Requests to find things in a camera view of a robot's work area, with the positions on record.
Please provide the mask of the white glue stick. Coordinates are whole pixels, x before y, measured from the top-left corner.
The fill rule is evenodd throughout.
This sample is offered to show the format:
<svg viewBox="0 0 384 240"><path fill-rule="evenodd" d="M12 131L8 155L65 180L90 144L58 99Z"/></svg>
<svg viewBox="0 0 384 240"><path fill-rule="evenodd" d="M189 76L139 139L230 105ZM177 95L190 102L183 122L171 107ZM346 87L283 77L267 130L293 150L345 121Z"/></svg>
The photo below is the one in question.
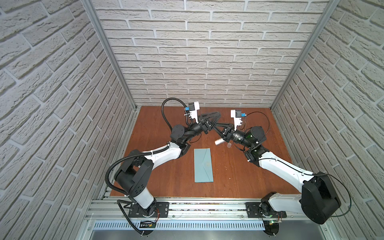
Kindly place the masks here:
<svg viewBox="0 0 384 240"><path fill-rule="evenodd" d="M225 143L225 142L226 142L225 140L223 140L222 138L220 138L220 139L218 139L218 140L215 141L215 145L218 146L218 145L223 144L223 143Z"/></svg>

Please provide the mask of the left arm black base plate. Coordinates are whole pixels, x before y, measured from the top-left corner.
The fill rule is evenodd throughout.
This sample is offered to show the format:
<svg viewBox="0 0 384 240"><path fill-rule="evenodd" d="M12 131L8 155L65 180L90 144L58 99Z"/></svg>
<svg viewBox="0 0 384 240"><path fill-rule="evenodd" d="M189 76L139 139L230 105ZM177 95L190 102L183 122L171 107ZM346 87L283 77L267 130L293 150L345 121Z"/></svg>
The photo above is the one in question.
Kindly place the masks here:
<svg viewBox="0 0 384 240"><path fill-rule="evenodd" d="M167 218L169 213L169 202L154 201L148 208L144 209L139 204L133 204L130 207L130 218Z"/></svg>

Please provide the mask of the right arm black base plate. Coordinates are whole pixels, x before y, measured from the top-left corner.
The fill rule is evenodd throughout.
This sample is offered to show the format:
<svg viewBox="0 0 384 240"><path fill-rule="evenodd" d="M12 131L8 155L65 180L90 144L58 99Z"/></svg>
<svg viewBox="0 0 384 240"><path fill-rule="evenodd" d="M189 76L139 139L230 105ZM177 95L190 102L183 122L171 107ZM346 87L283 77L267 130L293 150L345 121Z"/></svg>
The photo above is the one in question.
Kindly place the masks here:
<svg viewBox="0 0 384 240"><path fill-rule="evenodd" d="M268 203L247 202L245 203L248 218L286 218L284 211L275 211Z"/></svg>

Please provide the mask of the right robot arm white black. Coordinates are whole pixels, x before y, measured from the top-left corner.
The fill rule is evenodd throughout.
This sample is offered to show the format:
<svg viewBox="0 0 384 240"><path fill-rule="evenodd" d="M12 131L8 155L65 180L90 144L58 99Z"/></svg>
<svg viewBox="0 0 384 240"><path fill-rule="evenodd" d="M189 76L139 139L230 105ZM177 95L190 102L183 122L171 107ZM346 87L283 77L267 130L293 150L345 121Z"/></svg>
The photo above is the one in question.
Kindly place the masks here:
<svg viewBox="0 0 384 240"><path fill-rule="evenodd" d="M262 127L252 127L247 132L235 130L232 124L217 124L215 131L222 142L233 142L245 147L247 160L280 177L295 189L298 194L271 192L262 198L258 207L260 215L271 218L283 212L306 215L313 222L322 225L341 207L330 175L317 174L301 169L266 149L262 143L267 137Z"/></svg>

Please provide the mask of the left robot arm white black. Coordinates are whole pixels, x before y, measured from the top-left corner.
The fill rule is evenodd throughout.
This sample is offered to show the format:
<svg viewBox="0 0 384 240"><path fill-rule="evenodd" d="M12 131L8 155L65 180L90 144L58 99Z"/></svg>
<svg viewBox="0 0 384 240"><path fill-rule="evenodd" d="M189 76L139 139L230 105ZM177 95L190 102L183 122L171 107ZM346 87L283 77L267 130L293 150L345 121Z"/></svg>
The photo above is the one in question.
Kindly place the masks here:
<svg viewBox="0 0 384 240"><path fill-rule="evenodd" d="M150 217L156 208L156 199L147 188L152 171L185 155L190 148L188 141L201 133L208 134L213 130L221 114L213 112L193 116L197 121L190 126L175 125L171 128L171 140L165 146L146 152L134 151L128 157L116 161L106 172L108 178L112 169L120 165L114 175L114 180L120 187L110 187L127 196L134 204L138 204L146 217Z"/></svg>

